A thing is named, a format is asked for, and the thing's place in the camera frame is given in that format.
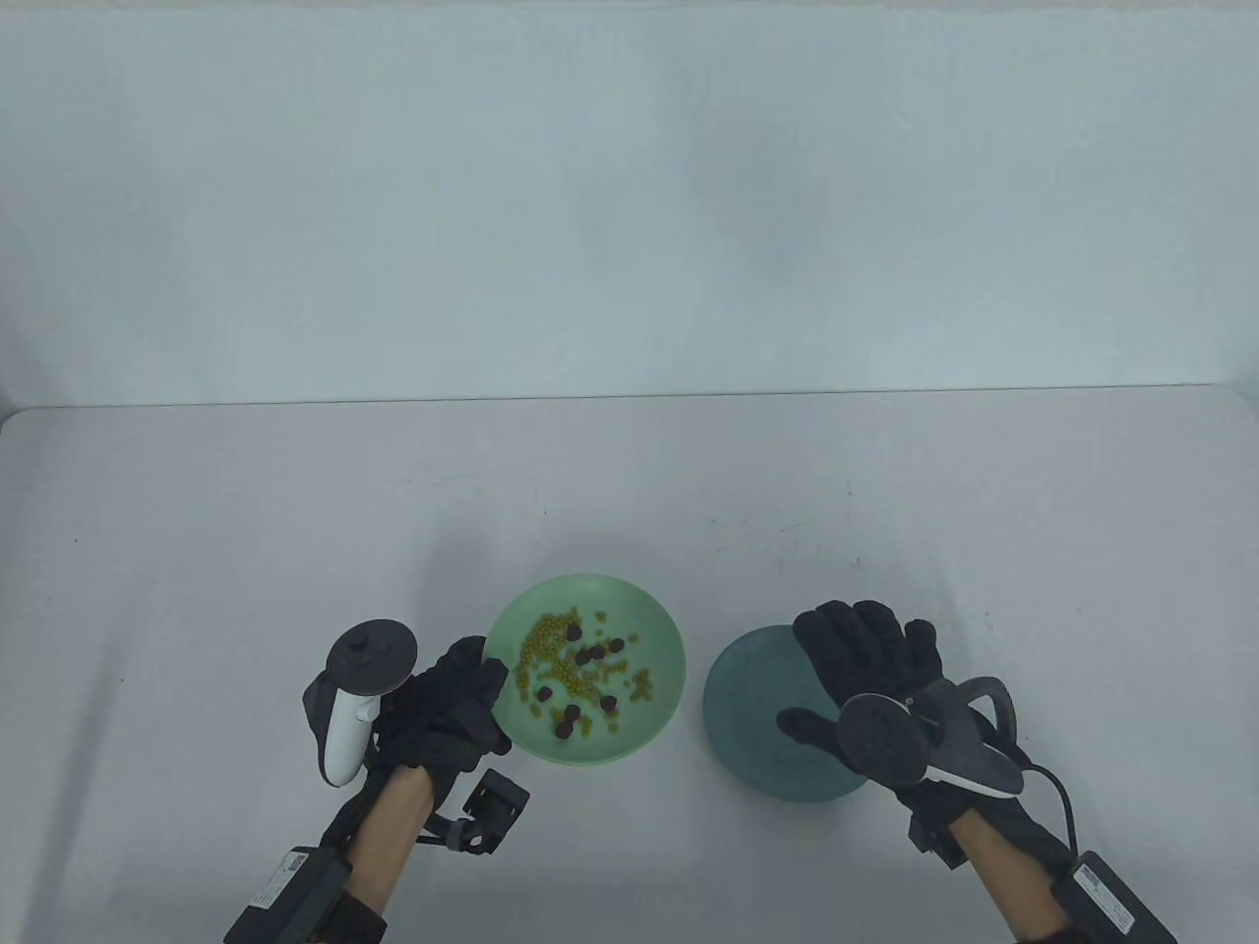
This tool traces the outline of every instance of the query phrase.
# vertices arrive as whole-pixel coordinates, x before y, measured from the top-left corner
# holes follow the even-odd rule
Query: battery pack
[[[223,944],[303,944],[336,902],[350,871],[334,848],[293,847]]]
[[[1176,944],[1172,933],[1097,852],[1080,856],[1053,892],[1093,944]]]

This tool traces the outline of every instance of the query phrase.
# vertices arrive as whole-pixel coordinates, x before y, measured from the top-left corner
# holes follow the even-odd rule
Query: dark teal bowl
[[[826,803],[865,783],[830,754],[779,731],[776,719],[787,707],[838,716],[789,626],[740,636],[709,670],[704,726],[721,763],[745,784],[792,803]]]

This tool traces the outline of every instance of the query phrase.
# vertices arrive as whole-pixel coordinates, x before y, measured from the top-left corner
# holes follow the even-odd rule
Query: white wall
[[[1226,380],[1259,14],[0,13],[14,405]]]

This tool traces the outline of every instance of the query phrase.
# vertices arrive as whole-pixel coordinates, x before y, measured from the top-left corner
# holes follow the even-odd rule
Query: table surface
[[[867,597],[1007,682],[1081,841],[1182,940],[1259,924],[1259,423],[1181,388],[19,414],[0,939],[218,940],[345,795],[300,704],[332,639],[395,617],[432,660],[568,571],[672,613],[679,714],[609,767],[496,764],[528,812],[492,858],[417,851],[393,938],[1007,940],[880,790],[779,803],[708,746],[725,644]]]

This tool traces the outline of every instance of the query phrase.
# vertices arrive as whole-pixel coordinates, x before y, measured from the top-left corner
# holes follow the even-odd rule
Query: label sticker
[[[285,856],[279,867],[271,874],[271,879],[267,880],[266,887],[253,896],[253,901],[249,902],[251,907],[271,907],[276,904],[276,899],[279,897],[279,892],[288,887],[288,882],[297,870],[302,867],[302,862],[310,858],[310,852],[290,852]]]
[[[1093,904],[1100,907],[1105,916],[1110,919],[1110,924],[1119,929],[1121,934],[1127,934],[1132,930],[1132,925],[1137,923],[1137,919],[1114,896],[1114,892],[1098,879],[1097,872],[1088,866],[1080,866],[1075,870],[1073,877],[1075,879],[1075,884],[1084,889],[1084,894],[1093,899]]]

